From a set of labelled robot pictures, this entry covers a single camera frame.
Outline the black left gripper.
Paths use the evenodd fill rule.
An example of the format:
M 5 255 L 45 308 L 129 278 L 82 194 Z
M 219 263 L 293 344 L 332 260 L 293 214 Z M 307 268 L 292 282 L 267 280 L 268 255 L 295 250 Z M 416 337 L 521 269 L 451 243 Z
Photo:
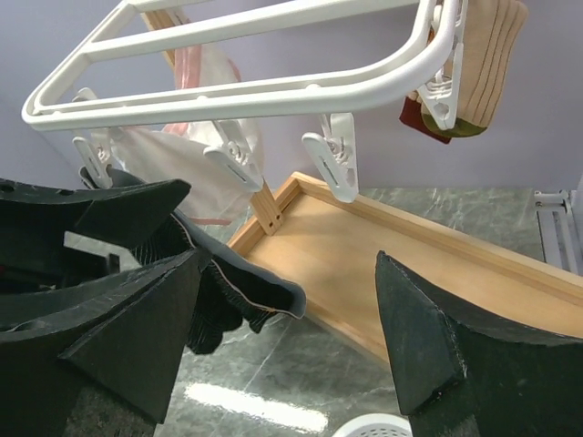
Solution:
M 1 181 L 1 331 L 60 332 L 105 320 L 137 300 L 137 274 L 73 249 L 75 236 L 127 250 L 149 237 L 189 193 L 173 179 L 67 190 Z

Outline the black striped underwear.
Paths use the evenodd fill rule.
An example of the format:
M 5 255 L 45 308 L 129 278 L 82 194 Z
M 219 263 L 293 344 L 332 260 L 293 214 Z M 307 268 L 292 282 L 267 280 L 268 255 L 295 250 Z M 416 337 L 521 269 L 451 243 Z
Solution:
M 194 354 L 215 352 L 224 334 L 244 323 L 259 333 L 279 314 L 296 320 L 304 316 L 307 300 L 302 286 L 247 261 L 180 207 L 129 252 L 139 266 L 147 266 L 190 250 L 198 255 L 199 282 L 184 346 Z

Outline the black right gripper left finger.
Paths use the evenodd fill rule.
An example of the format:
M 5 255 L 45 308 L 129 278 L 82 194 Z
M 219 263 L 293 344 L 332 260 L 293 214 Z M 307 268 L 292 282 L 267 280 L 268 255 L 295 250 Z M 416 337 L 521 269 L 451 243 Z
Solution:
M 78 286 L 1 298 L 4 436 L 150 436 L 199 289 L 188 251 Z

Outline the white plastic clip hanger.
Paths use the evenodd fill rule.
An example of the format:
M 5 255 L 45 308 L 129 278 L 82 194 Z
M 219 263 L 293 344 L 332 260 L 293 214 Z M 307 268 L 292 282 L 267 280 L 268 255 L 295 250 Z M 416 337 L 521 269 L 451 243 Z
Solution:
M 39 131 L 215 120 L 223 132 L 233 119 L 316 114 L 322 132 L 302 142 L 333 195 L 358 196 L 353 113 L 416 92 L 442 129 L 456 121 L 464 50 L 465 1 L 420 1 L 404 45 L 372 65 L 330 73 L 61 103 L 91 65 L 170 49 L 252 36 L 395 8 L 393 1 L 289 1 L 195 23 L 121 35 L 141 13 L 168 1 L 123 1 L 31 93 L 22 118 Z

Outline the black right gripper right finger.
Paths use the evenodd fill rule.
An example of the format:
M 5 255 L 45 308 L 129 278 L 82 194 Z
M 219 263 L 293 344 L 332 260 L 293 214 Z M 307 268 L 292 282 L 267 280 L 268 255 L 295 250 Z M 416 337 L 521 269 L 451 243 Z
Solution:
M 415 436 L 579 436 L 582 340 L 457 297 L 390 255 L 375 287 L 400 413 Z

